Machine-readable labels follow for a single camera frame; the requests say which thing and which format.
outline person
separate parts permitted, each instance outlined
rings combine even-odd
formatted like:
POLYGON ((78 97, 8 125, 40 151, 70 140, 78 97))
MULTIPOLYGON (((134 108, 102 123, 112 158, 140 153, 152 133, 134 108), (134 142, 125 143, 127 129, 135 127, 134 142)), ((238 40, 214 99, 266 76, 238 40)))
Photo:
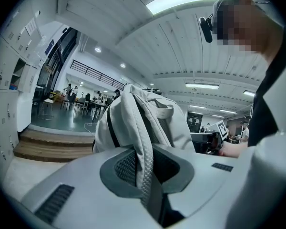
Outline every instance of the person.
POLYGON ((282 27, 252 0, 218 0, 213 6, 212 33, 224 45, 259 53, 267 62, 266 75, 255 93, 250 113, 250 137, 247 142, 224 142, 219 154, 238 157, 248 146, 257 145, 278 128, 263 99, 264 94, 286 68, 286 28, 282 27))
POLYGON ((243 124, 243 127, 244 127, 244 130, 243 130, 243 133, 242 133, 242 136, 241 136, 241 138, 240 138, 240 142, 239 142, 239 143, 247 142, 247 141, 248 141, 248 138, 249 138, 248 124, 247 124, 247 123, 244 123, 244 124, 243 124))
POLYGON ((69 83, 68 86, 66 88, 64 88, 63 90, 66 91, 66 96, 70 95, 71 83, 69 83))
POLYGON ((70 101, 71 103, 75 102, 77 92, 78 92, 78 89, 77 89, 77 86, 75 86, 75 88, 73 89, 72 95, 71 95, 71 101, 70 101))
POLYGON ((114 99, 116 100, 119 96, 121 96, 120 94, 120 90, 116 89, 115 91, 116 96, 114 97, 114 99))
POLYGON ((228 136, 229 136, 230 135, 229 126, 227 125, 225 128, 226 128, 228 136))

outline table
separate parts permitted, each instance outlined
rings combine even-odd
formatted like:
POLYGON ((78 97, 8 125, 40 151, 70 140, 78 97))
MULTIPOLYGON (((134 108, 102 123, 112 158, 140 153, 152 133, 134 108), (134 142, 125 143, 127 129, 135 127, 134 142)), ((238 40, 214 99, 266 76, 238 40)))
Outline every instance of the table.
POLYGON ((100 113, 101 113, 101 108, 104 107, 104 111, 105 111, 105 109, 106 109, 108 106, 106 106, 105 104, 99 104, 99 103, 94 102, 94 101, 91 101, 91 102, 96 105, 96 107, 95 107, 95 112, 94 112, 94 116, 93 116, 93 119, 92 119, 92 122, 93 122, 94 119, 95 119, 95 117, 96 117, 96 115, 97 115, 97 111, 100 109, 100 112, 99 112, 99 114, 100 114, 100 113))

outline mesh vent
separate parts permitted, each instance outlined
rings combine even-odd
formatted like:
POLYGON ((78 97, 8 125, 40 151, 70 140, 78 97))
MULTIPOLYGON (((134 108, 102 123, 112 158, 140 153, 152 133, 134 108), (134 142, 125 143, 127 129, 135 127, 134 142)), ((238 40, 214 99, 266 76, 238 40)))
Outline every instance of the mesh vent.
POLYGON ((136 162, 137 155, 132 152, 127 157, 119 160, 114 166, 116 175, 134 187, 136 186, 136 162))
POLYGON ((8 38, 11 40, 13 37, 14 37, 14 33, 11 32, 11 33, 9 34, 9 37, 8 37, 8 38))
POLYGON ((59 185, 35 212, 35 215, 43 221, 51 224, 59 214, 61 208, 66 203, 73 190, 74 187, 65 184, 59 185))
POLYGON ((226 166, 226 165, 219 164, 219 163, 214 163, 214 164, 212 164, 212 167, 217 168, 217 169, 220 169, 220 170, 229 171, 229 172, 231 172, 232 169, 233 169, 232 166, 226 166))
POLYGON ((161 184, 175 176, 179 170, 177 162, 153 148, 153 172, 161 184))

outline wooden stair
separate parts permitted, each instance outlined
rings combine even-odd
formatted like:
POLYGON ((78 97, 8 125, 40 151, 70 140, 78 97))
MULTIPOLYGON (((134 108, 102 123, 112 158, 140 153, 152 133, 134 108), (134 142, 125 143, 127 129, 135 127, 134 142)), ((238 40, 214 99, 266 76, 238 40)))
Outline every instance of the wooden stair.
POLYGON ((70 162, 92 154, 94 137, 57 135, 26 130, 20 136, 14 155, 46 162, 70 162))

